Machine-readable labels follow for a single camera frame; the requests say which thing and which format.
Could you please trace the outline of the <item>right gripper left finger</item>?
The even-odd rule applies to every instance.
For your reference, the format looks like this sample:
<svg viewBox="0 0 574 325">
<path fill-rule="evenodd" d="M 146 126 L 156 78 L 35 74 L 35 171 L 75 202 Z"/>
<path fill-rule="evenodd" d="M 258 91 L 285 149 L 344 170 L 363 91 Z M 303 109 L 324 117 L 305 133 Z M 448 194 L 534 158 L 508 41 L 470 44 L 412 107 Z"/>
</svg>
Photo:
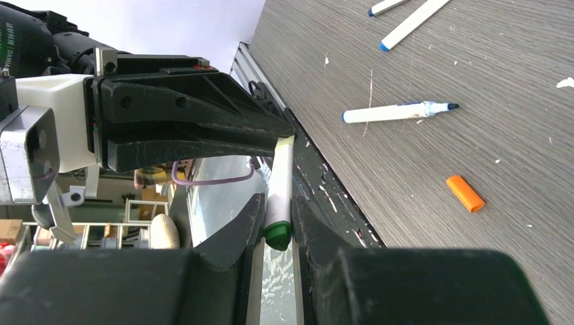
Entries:
<svg viewBox="0 0 574 325">
<path fill-rule="evenodd" d="M 54 250 L 1 278 L 2 324 L 258 324 L 265 195 L 195 248 Z"/>
</svg>

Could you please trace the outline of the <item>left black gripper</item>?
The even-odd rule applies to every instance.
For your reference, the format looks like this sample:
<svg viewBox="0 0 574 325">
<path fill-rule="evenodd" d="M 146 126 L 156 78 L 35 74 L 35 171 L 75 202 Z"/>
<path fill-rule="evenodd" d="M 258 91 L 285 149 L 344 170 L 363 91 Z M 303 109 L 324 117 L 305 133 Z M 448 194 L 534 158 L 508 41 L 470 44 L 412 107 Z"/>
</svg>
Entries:
<svg viewBox="0 0 574 325">
<path fill-rule="evenodd" d="M 294 127 L 204 58 L 96 47 L 83 54 L 87 149 L 123 173 L 218 156 L 270 156 Z M 219 141 L 217 131 L 263 136 Z"/>
</svg>

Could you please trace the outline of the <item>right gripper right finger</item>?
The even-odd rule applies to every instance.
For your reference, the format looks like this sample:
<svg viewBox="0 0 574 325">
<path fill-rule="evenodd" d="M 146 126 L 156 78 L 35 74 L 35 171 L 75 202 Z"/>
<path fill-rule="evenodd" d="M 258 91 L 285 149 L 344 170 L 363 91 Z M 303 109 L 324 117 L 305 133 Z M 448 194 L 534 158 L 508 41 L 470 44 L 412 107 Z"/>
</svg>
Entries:
<svg viewBox="0 0 574 325">
<path fill-rule="evenodd" d="M 547 324 L 525 273 L 481 249 L 364 248 L 292 201 L 299 324 Z"/>
</svg>

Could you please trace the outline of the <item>white marker green tip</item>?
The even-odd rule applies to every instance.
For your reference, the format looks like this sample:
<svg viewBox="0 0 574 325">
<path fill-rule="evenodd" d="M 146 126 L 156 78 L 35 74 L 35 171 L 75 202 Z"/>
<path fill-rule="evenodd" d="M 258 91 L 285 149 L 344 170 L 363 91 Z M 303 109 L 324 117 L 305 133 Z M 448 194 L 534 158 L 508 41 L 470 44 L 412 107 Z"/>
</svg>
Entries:
<svg viewBox="0 0 574 325">
<path fill-rule="evenodd" d="M 266 244 L 285 251 L 292 236 L 292 158 L 293 147 L 275 151 L 266 199 L 264 237 Z"/>
</svg>

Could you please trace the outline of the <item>yellow pen cap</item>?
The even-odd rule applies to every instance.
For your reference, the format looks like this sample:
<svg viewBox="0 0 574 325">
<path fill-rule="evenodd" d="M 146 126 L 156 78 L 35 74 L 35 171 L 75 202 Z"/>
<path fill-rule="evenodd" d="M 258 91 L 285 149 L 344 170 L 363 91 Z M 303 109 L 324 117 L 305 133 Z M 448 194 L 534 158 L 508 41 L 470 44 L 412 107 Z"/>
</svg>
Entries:
<svg viewBox="0 0 574 325">
<path fill-rule="evenodd" d="M 275 151 L 278 151 L 280 148 L 286 147 L 286 146 L 290 146 L 293 147 L 294 145 L 294 140 L 295 140 L 295 136 L 292 135 L 290 137 L 285 137 L 285 138 L 279 138 L 276 146 L 275 146 Z"/>
</svg>

